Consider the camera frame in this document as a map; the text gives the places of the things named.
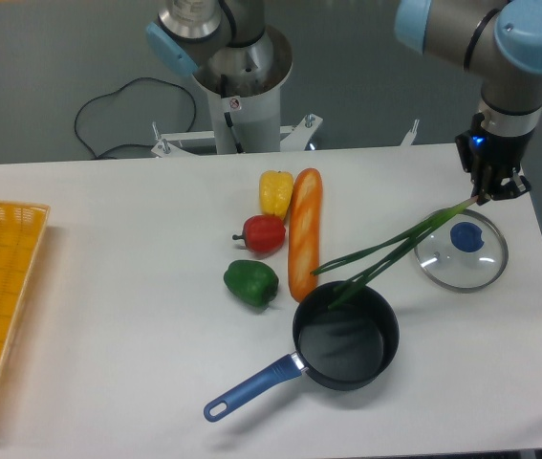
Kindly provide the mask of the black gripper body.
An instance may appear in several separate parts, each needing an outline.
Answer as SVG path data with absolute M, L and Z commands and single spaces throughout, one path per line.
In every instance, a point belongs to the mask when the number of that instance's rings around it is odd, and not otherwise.
M 475 114 L 467 131 L 455 138 L 455 143 L 464 172 L 469 173 L 474 164 L 485 162 L 490 168 L 520 168 L 526 147 L 533 135 L 528 133 L 514 135 L 495 133 L 491 127 L 491 116 L 485 112 Z

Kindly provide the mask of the silver blue-capped robot arm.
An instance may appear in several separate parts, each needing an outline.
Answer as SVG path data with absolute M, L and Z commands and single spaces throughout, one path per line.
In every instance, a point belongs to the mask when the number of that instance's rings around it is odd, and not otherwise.
M 292 49 L 260 1 L 167 1 L 145 30 L 157 58 L 206 91 L 219 153 L 279 149 Z M 542 113 L 542 1 L 402 1 L 395 37 L 483 80 L 455 142 L 479 204 L 531 186 L 521 161 Z

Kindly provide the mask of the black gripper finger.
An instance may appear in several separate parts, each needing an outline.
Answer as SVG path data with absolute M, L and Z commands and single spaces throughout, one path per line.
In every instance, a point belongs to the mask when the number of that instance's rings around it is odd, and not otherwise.
M 470 171 L 472 183 L 471 198 L 478 206 L 482 206 L 489 201 L 488 198 L 488 182 L 489 182 L 489 166 L 487 163 L 474 164 Z
M 530 181 L 521 173 L 521 169 L 492 166 L 488 196 L 492 201 L 504 201 L 519 198 L 531 192 Z

